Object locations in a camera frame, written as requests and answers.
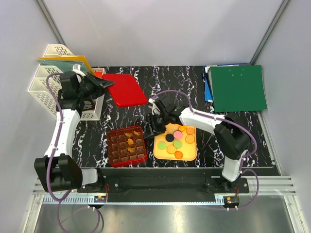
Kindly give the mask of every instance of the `pink disc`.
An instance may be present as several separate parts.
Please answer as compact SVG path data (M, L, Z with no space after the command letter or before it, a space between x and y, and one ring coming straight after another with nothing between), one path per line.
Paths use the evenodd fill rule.
M174 138L176 139L180 139L183 137L183 133L180 132L179 130L176 130L173 135L174 135Z

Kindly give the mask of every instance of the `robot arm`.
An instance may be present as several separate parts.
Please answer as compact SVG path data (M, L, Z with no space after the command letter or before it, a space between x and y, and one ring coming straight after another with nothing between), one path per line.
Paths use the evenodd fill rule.
M225 164L222 172L223 177L229 182L234 182L240 176L240 165L242 157L250 145L249 136L239 128L231 124L216 120L227 119L241 125L235 115L215 115L195 110L196 113L209 115L207 118L194 114L189 107L176 106L167 102L166 98L160 100L149 100L152 114L147 115L147 130L145 138L151 138L164 133L165 125L175 123L180 125L194 126L216 136L220 149L225 156Z
M72 143L76 127L81 119L84 108L84 100L92 96L97 99L102 96L106 87L114 82L99 79L92 74L82 73L78 67L73 71L60 75L62 89L58 92L58 102L61 107L63 118L57 110L56 126L51 143L45 156L35 160L35 170L46 192L47 173L50 175L52 191L78 189L82 185L96 183L100 179L98 170L95 168L81 169L72 159ZM58 138L57 149L53 158L52 151L55 149L55 141ZM52 166L48 171L48 162L52 159Z

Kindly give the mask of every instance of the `gray wall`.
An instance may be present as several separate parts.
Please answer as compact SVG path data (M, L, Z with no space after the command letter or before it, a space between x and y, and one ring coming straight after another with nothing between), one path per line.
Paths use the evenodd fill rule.
M0 8L0 226L20 232L55 120L27 93L48 43L55 39L34 0L2 0Z
M263 65L269 132L311 229L311 1L293 0L257 64Z
M94 66L249 62L281 0L45 0Z

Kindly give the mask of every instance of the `green folder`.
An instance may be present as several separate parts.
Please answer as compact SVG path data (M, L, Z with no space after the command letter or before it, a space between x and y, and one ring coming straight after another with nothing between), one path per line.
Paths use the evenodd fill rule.
M208 79L216 113L268 109L261 66L211 67Z

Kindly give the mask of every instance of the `black disc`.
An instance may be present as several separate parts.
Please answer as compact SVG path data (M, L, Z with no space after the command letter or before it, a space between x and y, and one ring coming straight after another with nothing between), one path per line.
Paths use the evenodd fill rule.
M169 133L165 136L165 140L167 140L168 142L173 142L174 141L174 135Z

